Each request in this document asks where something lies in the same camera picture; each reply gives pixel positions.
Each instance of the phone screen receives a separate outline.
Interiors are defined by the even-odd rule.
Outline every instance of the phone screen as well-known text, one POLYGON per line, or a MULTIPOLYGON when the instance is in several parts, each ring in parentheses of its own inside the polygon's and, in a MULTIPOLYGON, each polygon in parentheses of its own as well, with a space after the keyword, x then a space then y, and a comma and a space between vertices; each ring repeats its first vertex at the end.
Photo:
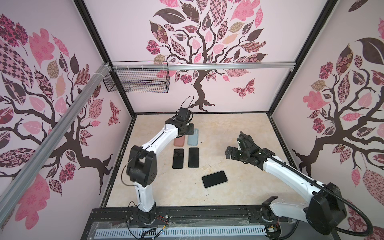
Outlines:
POLYGON ((227 182, 227 176, 224 171, 215 172, 201 178, 203 180, 203 184, 205 188, 212 187, 214 185, 227 182))
POLYGON ((189 148, 188 167, 191 167, 191 168, 199 167, 199 148, 198 147, 189 148))
POLYGON ((173 169, 182 169, 184 165, 184 149, 176 148, 173 151, 173 169))

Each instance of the pink wall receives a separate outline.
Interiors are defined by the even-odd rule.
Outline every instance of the pink wall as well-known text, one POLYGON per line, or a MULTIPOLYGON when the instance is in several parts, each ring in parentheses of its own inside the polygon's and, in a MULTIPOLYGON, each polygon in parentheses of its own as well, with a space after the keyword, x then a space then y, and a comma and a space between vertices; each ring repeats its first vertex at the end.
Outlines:
MULTIPOLYGON (((102 60, 70 0, 9 1, 0 14, 2 193, 102 60)), ((91 209, 100 205, 129 121, 119 94, 102 83, 3 224, 0 238, 79 239, 91 209)))
MULTIPOLYGON (((302 171, 336 184, 370 218, 375 232, 364 239, 383 239, 384 2, 354 2, 337 6, 273 117, 302 171)), ((339 227, 366 229, 351 209, 339 227)))
MULTIPOLYGON (((257 57, 250 58, 263 62, 294 61, 325 2, 155 0, 148 4, 146 1, 86 1, 113 61, 156 58, 174 64, 219 63, 225 59, 247 62, 242 57, 255 54, 257 57), (212 31, 198 29, 199 23, 205 26, 207 22, 213 24, 212 31), (250 29, 243 34, 247 25, 250 29)), ((195 112, 267 111, 287 71, 248 69, 241 74, 226 70, 199 71, 196 79, 194 70, 172 72, 168 93, 129 93, 128 97, 136 112, 174 112, 189 95, 195 97, 192 102, 195 112), (184 81, 175 78, 178 75, 180 78, 185 75, 184 81)))

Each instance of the black wire mesh basket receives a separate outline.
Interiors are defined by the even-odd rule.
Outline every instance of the black wire mesh basket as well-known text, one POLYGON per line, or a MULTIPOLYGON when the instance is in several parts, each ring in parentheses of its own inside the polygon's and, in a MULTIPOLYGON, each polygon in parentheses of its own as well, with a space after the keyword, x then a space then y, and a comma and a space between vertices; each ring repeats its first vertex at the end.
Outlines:
POLYGON ((168 93, 170 77, 166 61, 113 63, 119 65, 115 65, 103 80, 108 92, 168 93))

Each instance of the tree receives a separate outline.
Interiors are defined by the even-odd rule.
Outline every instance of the tree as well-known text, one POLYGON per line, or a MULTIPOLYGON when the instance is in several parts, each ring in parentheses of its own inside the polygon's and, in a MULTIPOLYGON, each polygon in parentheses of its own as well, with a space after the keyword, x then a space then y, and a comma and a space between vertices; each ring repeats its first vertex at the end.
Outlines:
MULTIPOLYGON (((191 3, 181 2, 181 6, 175 0, 161 0, 161 2, 169 7, 181 8, 182 12, 173 8, 165 8, 155 13, 154 16, 160 16, 169 23, 164 26, 150 21, 151 31, 161 46, 156 41, 149 40, 146 49, 153 55, 161 52, 160 47, 164 48, 167 52, 165 55, 157 55, 154 59, 155 64, 162 64, 161 61, 183 64, 201 62, 230 63, 235 61, 238 63, 260 62, 266 56, 263 53, 255 53, 240 57, 241 49, 247 53, 257 52, 266 44, 266 42, 255 42, 263 29, 250 31, 253 26, 257 28, 263 19, 261 8, 259 8, 255 15, 256 17, 254 17, 254 9, 260 4, 260 0, 253 0, 252 3, 251 0, 242 0, 241 2, 235 0, 234 4, 240 3, 237 5, 230 20, 227 14, 226 0, 211 1, 206 15, 202 15, 202 13, 207 7, 208 0, 195 0, 191 1, 191 3), (239 19, 241 22, 233 23, 228 30, 228 23, 233 19, 239 19), (175 30, 175 24, 186 21, 189 21, 187 26, 184 26, 183 29, 175 30), (178 41, 186 44, 187 51, 178 41)), ((249 73, 246 69, 227 70, 226 72, 227 74, 225 75, 225 73, 213 69, 170 71, 170 76, 175 76, 175 82, 180 79, 184 84, 194 81, 193 87, 196 89, 199 97, 190 108, 199 106, 200 110, 207 112, 203 106, 214 106, 214 104, 205 99, 205 93, 202 89, 202 81, 204 79, 216 81, 219 75, 225 81, 229 81, 229 77, 235 78, 249 73)), ((253 92, 253 84, 254 81, 251 80, 245 88, 235 88, 233 90, 243 97, 247 93, 253 92)))
POLYGON ((351 173, 355 185, 360 183, 360 171, 362 168, 356 162, 356 154, 362 155, 365 168, 363 182, 368 192, 384 205, 384 177, 379 173, 369 170, 371 165, 384 170, 384 149, 378 149, 373 144, 384 144, 384 73, 363 68, 363 59, 374 66, 384 65, 384 43, 376 38, 362 38, 362 58, 355 55, 349 45, 341 52, 336 61, 336 73, 332 73, 333 63, 328 62, 320 68, 319 77, 311 87, 309 96, 303 101, 308 103, 311 110, 315 110, 308 117, 313 119, 313 129, 320 137, 316 137, 313 149, 308 156, 295 151, 300 158, 300 171, 303 168, 311 176, 311 165, 316 162, 319 152, 326 144, 336 145, 333 153, 340 153, 340 164, 351 159, 354 167, 351 173), (358 88, 354 94, 351 89, 358 88))
MULTIPOLYGON (((41 29, 40 32, 41 36, 36 33, 33 33, 33 37, 30 36, 31 51, 39 63, 38 65, 44 60, 53 59, 51 53, 55 48, 52 43, 49 43, 48 31, 41 29), (31 44, 35 41, 34 39, 38 39, 39 45, 31 44), (41 46, 46 49, 45 55, 38 54, 36 47, 41 46)), ((75 86, 77 86, 77 93, 79 94, 81 90, 78 86, 87 84, 90 79, 88 64, 80 70, 75 55, 70 58, 70 70, 68 69, 67 60, 62 55, 64 53, 64 55, 69 56, 68 50, 60 40, 54 39, 61 52, 59 58, 61 70, 59 70, 58 64, 54 60, 48 64, 47 73, 50 79, 57 78, 55 85, 55 95, 57 95, 57 98, 54 98, 54 88, 50 80, 42 73, 43 71, 35 67, 35 71, 32 74, 27 62, 11 46, 0 40, 0 51, 3 52, 0 62, 7 63, 6 65, 2 64, 0 70, 2 71, 2 81, 8 93, 8 96, 0 96, 0 102, 4 102, 7 106, 0 110, 0 124, 8 124, 16 115, 21 117, 13 126, 0 127, 0 149, 8 145, 14 137, 23 141, 33 141, 41 145, 58 123, 60 117, 74 102, 75 86), (11 80, 11 77, 20 81, 20 83, 11 80), (33 88, 35 80, 38 85, 37 88, 33 88), (66 85, 70 87, 70 91, 67 94, 65 94, 66 85), (25 109, 23 106, 28 101, 33 109, 25 109), (26 121, 26 118, 29 120, 32 118, 37 121, 26 121)), ((87 146, 86 139, 92 137, 86 129, 96 127, 100 123, 95 120, 101 113, 103 102, 103 99, 97 99, 100 87, 100 85, 97 87, 80 114, 72 122, 69 130, 65 132, 64 137, 66 141, 58 146, 50 155, 50 159, 54 159, 54 161, 51 162, 49 159, 47 164, 43 166, 43 168, 50 168, 46 179, 49 178, 49 186, 54 192, 61 194, 61 184, 73 179, 76 163, 79 164, 79 168, 92 167, 98 170, 100 177, 99 193, 101 193, 104 174, 108 175, 111 172, 112 167, 107 169, 107 166, 112 154, 110 154, 108 159, 101 161, 98 158, 85 156, 82 149, 83 146, 87 146), (69 162, 63 167, 61 163, 67 160, 69 162), (58 172, 60 173, 58 174, 58 180, 56 180, 54 177, 58 172)), ((112 102, 110 102, 110 105, 113 115, 109 125, 118 122, 117 114, 119 113, 119 110, 112 102)), ((0 166, 6 168, 18 167, 28 162, 34 152, 35 150, 33 149, 20 147, 2 153, 0 154, 0 166)), ((20 170, 12 174, 0 172, 0 177, 15 177, 19 172, 20 170)))

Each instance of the red butterfly decal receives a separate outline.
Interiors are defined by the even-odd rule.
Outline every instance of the red butterfly decal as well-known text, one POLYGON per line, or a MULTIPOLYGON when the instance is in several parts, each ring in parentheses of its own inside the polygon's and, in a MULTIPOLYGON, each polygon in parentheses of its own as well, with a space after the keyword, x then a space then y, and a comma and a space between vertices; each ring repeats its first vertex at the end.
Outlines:
POLYGON ((108 126, 119 123, 118 115, 120 112, 119 108, 115 107, 115 104, 111 100, 109 101, 109 105, 111 106, 112 116, 109 118, 108 126))
POLYGON ((245 88, 234 88, 232 90, 235 91, 235 93, 238 93, 240 97, 242 97, 244 99, 244 96, 247 94, 247 93, 253 93, 254 94, 254 90, 255 88, 253 87, 253 85, 255 85, 255 79, 252 79, 251 81, 249 81, 247 83, 247 85, 245 86, 245 88))

